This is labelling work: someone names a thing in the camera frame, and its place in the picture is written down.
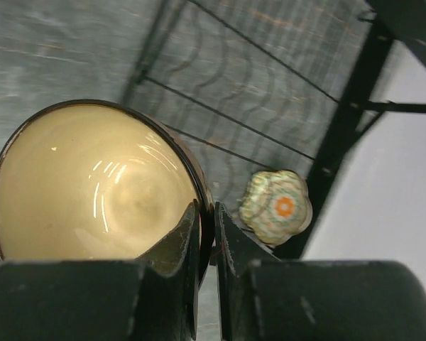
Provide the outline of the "brown patterned bowl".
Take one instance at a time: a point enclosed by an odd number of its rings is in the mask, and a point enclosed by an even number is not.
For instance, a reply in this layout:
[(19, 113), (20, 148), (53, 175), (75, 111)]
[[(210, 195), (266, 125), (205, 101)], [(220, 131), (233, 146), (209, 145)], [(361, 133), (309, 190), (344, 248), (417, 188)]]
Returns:
[(198, 273), (212, 196), (169, 128), (120, 104), (76, 99), (25, 120), (0, 152), (0, 260), (135, 259), (200, 207)]

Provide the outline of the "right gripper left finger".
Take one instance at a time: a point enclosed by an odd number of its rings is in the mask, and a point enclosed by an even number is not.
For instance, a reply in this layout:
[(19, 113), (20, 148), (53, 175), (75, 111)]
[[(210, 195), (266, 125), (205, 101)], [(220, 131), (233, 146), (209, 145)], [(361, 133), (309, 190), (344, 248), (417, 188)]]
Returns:
[(0, 340), (194, 340), (200, 213), (135, 260), (0, 263)]

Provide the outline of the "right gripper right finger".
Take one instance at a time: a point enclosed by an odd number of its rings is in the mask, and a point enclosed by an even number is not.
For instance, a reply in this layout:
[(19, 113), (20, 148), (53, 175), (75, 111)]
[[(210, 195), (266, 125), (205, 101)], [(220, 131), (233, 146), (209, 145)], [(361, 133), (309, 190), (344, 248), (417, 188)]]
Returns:
[(426, 292), (395, 261), (280, 260), (214, 209), (223, 340), (426, 340)]

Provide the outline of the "small floral patterned dish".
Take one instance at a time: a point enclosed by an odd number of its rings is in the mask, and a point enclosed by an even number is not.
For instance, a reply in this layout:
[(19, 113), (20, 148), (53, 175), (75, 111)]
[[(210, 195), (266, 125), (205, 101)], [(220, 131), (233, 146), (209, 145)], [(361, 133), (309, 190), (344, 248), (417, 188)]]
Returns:
[(312, 215), (307, 183), (293, 170), (254, 173), (239, 207), (242, 222), (272, 248), (304, 232)]

